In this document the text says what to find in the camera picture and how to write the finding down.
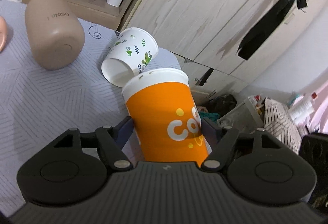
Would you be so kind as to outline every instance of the beige bottle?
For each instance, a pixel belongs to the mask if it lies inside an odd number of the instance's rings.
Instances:
[[[25,24],[32,55],[43,68],[65,67],[83,48],[83,27],[65,0],[31,0]]]

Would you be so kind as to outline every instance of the metal screw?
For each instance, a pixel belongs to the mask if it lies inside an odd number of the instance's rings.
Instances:
[[[114,162],[114,166],[117,168],[128,168],[131,163],[127,160],[117,160]]]
[[[207,168],[218,168],[220,166],[220,162],[217,160],[206,160],[204,162],[204,166]]]

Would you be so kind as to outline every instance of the black fabric strap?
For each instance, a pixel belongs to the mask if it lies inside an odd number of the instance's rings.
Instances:
[[[238,56],[248,60],[251,55],[282,23],[295,0],[279,0],[245,35],[238,48]],[[307,7],[306,0],[296,0],[297,8]]]

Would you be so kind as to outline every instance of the pink curtain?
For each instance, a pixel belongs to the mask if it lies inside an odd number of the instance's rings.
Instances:
[[[320,132],[328,134],[328,81],[315,92],[318,97],[314,101],[315,111],[310,115],[308,128],[311,132],[319,127]]]

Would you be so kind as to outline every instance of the wall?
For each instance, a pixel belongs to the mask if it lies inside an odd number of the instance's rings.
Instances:
[[[240,95],[263,94],[285,102],[292,91],[312,91],[328,79],[328,6],[293,45]]]

